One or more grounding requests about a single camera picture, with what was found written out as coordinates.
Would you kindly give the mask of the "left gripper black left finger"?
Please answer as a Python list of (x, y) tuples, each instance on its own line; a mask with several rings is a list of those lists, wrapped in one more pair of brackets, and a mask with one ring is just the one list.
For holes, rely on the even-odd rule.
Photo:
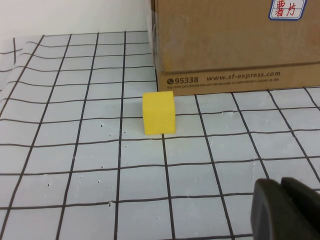
[(275, 180), (258, 179), (251, 206), (255, 240), (303, 240), (305, 225), (292, 199)]

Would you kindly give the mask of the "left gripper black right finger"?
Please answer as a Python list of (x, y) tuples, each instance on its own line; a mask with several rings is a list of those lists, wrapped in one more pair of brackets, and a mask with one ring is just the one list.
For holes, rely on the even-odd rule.
[(294, 220), (289, 224), (294, 240), (320, 238), (320, 194), (292, 177), (284, 177), (281, 186), (293, 207)]

